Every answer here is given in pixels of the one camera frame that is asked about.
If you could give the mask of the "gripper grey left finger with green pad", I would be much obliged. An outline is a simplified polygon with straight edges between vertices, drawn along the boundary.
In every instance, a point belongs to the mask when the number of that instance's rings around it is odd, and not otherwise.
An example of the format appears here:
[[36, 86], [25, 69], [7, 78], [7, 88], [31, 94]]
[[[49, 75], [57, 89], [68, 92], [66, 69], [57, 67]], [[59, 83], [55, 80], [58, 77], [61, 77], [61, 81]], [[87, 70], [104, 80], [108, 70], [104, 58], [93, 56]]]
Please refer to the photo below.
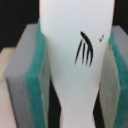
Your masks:
[[18, 128], [48, 128], [50, 75], [40, 23], [28, 24], [4, 72]]

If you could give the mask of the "gripper grey right finger with green pad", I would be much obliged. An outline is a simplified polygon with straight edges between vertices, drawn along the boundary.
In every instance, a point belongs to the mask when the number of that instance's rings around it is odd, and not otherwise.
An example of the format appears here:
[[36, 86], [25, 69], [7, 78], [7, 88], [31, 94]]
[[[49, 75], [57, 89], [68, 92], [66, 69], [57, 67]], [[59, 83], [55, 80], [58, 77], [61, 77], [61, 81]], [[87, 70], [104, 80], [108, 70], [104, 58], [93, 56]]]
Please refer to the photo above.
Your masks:
[[99, 99], [105, 128], [128, 128], [128, 34], [120, 26], [112, 28]]

